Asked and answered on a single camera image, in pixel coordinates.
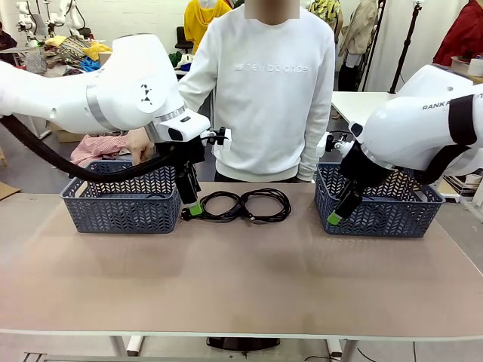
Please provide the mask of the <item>red hanging garment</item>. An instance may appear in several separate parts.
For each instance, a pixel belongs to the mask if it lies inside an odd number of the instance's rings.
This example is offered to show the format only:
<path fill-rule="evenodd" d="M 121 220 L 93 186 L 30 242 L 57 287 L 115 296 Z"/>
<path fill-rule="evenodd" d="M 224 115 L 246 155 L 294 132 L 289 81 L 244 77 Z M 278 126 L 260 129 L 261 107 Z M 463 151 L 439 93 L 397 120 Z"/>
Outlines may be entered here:
<path fill-rule="evenodd" d="M 472 59 L 483 54 L 483 0 L 469 0 L 454 21 L 433 63 L 450 66 L 452 57 Z"/>

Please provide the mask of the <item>yellow garment on mannequin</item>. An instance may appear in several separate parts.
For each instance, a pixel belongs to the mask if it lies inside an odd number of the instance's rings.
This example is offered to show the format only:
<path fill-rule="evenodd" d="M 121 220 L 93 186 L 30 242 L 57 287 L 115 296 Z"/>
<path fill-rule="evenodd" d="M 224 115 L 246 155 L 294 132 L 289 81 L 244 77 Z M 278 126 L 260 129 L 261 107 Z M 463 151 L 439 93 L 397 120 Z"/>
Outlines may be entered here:
<path fill-rule="evenodd" d="M 184 35 L 187 41 L 192 42 L 192 54 L 195 55 L 198 47 L 213 19 L 231 11 L 232 7 L 227 0 L 190 0 L 184 12 Z"/>

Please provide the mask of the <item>white table leg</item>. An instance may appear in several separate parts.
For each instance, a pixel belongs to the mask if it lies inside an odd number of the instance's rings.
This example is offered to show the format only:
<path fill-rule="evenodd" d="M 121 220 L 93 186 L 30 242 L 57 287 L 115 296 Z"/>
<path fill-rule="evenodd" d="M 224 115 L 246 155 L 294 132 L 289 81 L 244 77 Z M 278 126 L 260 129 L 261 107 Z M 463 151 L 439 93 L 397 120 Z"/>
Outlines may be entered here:
<path fill-rule="evenodd" d="M 144 339 L 145 336 L 130 336 L 128 337 L 128 343 L 125 344 L 122 336 L 109 337 L 112 349 L 117 357 L 138 357 L 142 351 Z"/>
<path fill-rule="evenodd" d="M 358 342 L 356 340 L 345 339 L 344 345 L 338 338 L 326 339 L 326 345 L 331 362 L 354 362 Z"/>

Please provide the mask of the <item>black pedestal base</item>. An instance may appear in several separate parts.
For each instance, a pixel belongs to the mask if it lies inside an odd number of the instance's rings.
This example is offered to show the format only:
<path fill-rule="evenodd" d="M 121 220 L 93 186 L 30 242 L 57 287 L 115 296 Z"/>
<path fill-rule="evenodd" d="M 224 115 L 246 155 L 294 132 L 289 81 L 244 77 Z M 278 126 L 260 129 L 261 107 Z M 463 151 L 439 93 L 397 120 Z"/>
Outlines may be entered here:
<path fill-rule="evenodd" d="M 209 347 L 226 351 L 260 351 L 274 348 L 280 344 L 277 338 L 254 337 L 208 337 L 206 344 Z"/>

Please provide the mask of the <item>white background table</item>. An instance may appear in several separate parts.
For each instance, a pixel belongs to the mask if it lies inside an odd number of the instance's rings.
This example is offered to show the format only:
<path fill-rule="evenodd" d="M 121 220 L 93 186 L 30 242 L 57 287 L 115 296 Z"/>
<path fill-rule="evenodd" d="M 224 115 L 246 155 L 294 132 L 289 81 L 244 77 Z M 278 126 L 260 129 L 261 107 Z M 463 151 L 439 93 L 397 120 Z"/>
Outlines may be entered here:
<path fill-rule="evenodd" d="M 375 111 L 394 97 L 387 92 L 334 91 L 331 104 L 348 124 L 364 126 Z"/>

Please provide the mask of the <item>person's right hand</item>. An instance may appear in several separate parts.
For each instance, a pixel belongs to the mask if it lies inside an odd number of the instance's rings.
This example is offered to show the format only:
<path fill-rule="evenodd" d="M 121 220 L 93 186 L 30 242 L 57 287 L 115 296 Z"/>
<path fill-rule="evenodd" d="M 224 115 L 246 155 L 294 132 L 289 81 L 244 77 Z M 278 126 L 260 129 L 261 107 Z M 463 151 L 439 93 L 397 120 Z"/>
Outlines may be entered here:
<path fill-rule="evenodd" d="M 131 153 L 132 164 L 137 166 L 148 161 L 155 153 L 155 145 L 144 128 L 130 130 L 126 136 L 126 149 Z"/>

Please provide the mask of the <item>person in white sweatshirt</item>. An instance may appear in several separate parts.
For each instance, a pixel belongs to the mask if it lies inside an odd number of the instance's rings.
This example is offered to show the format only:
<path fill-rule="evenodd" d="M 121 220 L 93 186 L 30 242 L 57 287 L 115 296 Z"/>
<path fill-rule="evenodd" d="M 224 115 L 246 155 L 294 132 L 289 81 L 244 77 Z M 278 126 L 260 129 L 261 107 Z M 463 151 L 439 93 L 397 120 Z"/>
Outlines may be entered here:
<path fill-rule="evenodd" d="M 212 20 L 183 78 L 232 132 L 216 180 L 300 182 L 307 118 L 331 110 L 334 75 L 334 32 L 300 0 L 245 0 Z"/>

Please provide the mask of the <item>grey plastic lattice basket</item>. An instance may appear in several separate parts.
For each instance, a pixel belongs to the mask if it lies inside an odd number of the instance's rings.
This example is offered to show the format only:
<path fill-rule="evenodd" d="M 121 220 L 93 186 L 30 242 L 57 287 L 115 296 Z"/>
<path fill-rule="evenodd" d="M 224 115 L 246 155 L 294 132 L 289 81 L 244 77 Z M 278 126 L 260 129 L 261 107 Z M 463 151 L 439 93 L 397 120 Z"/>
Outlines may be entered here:
<path fill-rule="evenodd" d="M 181 206 L 172 167 L 120 183 L 75 177 L 60 197 L 80 233 L 168 234 Z"/>
<path fill-rule="evenodd" d="M 339 168 L 338 163 L 322 162 L 315 179 L 315 204 L 329 235 L 421 238 L 445 203 L 433 187 L 417 183 L 409 170 L 395 170 L 382 185 L 364 191 L 349 218 L 336 221 L 331 214 L 348 183 Z"/>

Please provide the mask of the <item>beige hanging coat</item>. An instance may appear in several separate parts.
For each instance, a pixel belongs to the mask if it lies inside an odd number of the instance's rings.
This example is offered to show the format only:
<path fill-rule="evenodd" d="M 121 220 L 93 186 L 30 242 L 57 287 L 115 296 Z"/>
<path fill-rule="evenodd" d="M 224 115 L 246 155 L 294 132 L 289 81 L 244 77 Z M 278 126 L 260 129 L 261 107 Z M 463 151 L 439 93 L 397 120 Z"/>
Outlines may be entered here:
<path fill-rule="evenodd" d="M 352 13 L 348 26 L 342 29 L 343 43 L 339 56 L 345 53 L 362 55 L 366 52 L 374 26 L 378 21 L 379 1 L 361 0 Z"/>

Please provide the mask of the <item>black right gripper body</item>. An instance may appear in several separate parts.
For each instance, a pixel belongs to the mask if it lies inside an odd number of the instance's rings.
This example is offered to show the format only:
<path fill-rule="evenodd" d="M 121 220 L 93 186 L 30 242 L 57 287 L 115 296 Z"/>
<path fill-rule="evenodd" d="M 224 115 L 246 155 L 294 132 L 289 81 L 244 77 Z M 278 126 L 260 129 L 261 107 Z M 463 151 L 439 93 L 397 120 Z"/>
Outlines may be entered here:
<path fill-rule="evenodd" d="M 337 196 L 341 201 L 353 192 L 362 196 L 366 188 L 380 186 L 392 174 L 392 166 L 381 167 L 374 163 L 358 141 L 338 141 L 337 151 L 343 156 L 338 172 L 346 180 Z"/>

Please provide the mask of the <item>red checkered cloth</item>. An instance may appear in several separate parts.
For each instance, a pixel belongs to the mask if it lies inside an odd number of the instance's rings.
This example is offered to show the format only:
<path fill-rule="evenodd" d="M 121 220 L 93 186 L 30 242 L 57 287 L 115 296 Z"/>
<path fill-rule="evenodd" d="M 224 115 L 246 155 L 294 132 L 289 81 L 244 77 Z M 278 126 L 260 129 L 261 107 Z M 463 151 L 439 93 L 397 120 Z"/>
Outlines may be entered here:
<path fill-rule="evenodd" d="M 126 148 L 126 136 L 84 136 L 70 155 L 70 161 L 79 167 L 86 167 L 92 161 L 117 159 L 120 155 L 129 155 Z"/>

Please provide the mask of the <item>person's left forearm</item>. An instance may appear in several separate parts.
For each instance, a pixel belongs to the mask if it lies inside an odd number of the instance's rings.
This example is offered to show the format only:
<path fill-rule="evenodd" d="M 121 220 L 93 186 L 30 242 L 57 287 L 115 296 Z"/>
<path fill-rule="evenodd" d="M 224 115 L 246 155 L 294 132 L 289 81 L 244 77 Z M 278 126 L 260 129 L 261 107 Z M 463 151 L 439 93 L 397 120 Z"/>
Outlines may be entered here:
<path fill-rule="evenodd" d="M 303 183 L 310 183 L 314 176 L 316 164 L 319 160 L 316 151 L 317 145 L 327 131 L 330 118 L 330 110 L 320 114 L 311 113 L 307 118 L 304 132 L 304 147 L 297 173 L 298 180 Z"/>

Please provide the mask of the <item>floral patterned shirt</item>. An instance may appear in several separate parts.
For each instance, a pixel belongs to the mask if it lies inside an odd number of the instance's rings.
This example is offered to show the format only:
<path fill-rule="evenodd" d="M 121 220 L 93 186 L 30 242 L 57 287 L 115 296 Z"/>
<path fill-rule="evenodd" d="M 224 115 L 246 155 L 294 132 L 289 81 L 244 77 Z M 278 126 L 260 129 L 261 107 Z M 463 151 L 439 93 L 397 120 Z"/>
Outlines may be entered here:
<path fill-rule="evenodd" d="M 340 0 L 312 0 L 309 12 L 316 15 L 331 27 L 334 33 L 343 25 L 343 12 Z"/>

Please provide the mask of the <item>white storage box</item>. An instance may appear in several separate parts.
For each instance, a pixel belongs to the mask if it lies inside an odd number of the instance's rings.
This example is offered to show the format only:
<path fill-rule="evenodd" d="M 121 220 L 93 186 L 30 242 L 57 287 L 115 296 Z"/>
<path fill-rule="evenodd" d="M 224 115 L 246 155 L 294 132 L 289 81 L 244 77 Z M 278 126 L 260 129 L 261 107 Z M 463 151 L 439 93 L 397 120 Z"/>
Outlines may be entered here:
<path fill-rule="evenodd" d="M 454 71 L 464 75 L 483 78 L 483 57 L 476 57 L 471 60 L 466 60 L 462 57 L 452 57 L 451 61 L 451 68 Z"/>

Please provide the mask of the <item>green cloth bundle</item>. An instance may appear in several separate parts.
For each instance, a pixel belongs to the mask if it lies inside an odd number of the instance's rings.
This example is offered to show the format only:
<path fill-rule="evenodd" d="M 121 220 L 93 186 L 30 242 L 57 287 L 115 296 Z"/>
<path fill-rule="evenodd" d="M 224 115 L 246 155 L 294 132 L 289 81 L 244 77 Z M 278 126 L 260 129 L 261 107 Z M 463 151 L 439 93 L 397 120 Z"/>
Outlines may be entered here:
<path fill-rule="evenodd" d="M 185 54 L 177 51 L 168 55 L 171 65 L 175 70 L 188 72 L 191 68 L 194 56 L 192 54 Z"/>

